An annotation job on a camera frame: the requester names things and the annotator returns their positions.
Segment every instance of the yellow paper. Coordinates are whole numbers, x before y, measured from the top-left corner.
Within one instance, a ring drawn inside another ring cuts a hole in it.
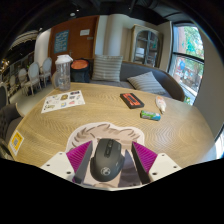
[[[10,146],[15,155],[17,155],[23,140],[24,137],[18,131],[16,131],[13,137],[11,138]]]

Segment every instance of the gray sofa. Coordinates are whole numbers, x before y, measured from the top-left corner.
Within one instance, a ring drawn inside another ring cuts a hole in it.
[[[140,65],[133,62],[123,61],[120,71],[120,82],[95,81],[91,79],[94,60],[91,59],[89,61],[90,61],[90,83],[135,89],[131,85],[131,83],[128,82],[127,78],[141,75],[151,71],[156,80],[166,90],[166,93],[163,94],[162,96],[173,98],[182,102],[184,101],[185,95],[181,86],[176,82],[176,80],[173,77],[171,77],[168,73],[160,69],[149,67],[146,65]]]

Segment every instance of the printed mouse pad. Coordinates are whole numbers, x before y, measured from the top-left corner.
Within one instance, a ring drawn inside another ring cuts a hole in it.
[[[90,173],[90,162],[87,167],[83,185],[102,188],[120,188],[142,185],[136,170],[131,152],[132,141],[144,145],[144,133],[135,127],[118,127],[109,122],[89,123],[77,128],[69,137],[66,151],[76,148],[85,142],[93,142],[91,158],[95,154],[97,144],[101,138],[111,138],[118,141],[122,148],[121,153],[125,157],[121,172],[111,181],[100,183]]]

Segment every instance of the round wooden table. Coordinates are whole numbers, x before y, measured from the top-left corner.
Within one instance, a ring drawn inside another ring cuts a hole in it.
[[[145,134],[145,146],[155,153],[166,153],[180,167],[216,159],[212,132],[199,110],[164,97],[167,107],[160,121],[140,118],[141,110],[160,113],[155,94],[90,83],[71,83],[70,91],[81,90],[85,105],[41,113],[42,99],[22,120],[17,130],[24,141],[15,161],[41,167],[59,151],[65,151],[71,133],[94,122],[110,122],[120,127],[136,127]],[[134,93],[144,108],[129,109],[121,93]],[[54,89],[48,96],[61,94]]]

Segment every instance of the black computer mouse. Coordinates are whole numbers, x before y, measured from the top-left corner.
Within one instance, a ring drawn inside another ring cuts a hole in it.
[[[90,173],[100,182],[113,180],[124,165],[121,144],[113,139],[100,139],[95,155],[90,161]]]

